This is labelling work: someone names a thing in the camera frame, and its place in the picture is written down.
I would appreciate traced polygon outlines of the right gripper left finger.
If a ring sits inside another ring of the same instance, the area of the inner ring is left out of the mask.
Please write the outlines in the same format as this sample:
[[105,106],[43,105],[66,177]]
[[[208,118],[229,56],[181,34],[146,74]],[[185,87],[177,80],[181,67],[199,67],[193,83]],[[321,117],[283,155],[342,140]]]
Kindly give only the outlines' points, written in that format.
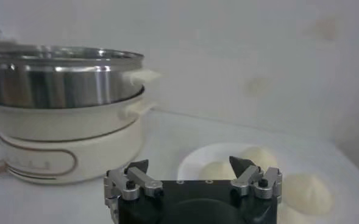
[[163,182],[146,174],[147,159],[131,162],[125,168],[112,169],[104,177],[104,204],[114,209],[119,199],[135,201],[141,192],[147,197],[159,198],[163,195]]

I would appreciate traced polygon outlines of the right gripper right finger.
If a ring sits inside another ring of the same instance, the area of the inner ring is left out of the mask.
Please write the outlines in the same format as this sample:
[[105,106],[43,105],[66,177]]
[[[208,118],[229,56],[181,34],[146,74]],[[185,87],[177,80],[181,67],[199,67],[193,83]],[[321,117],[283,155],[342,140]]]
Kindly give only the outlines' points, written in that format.
[[235,156],[229,156],[229,163],[236,176],[230,184],[241,197],[252,191],[256,198],[282,202],[282,173],[279,168],[269,167],[264,171],[252,160]]

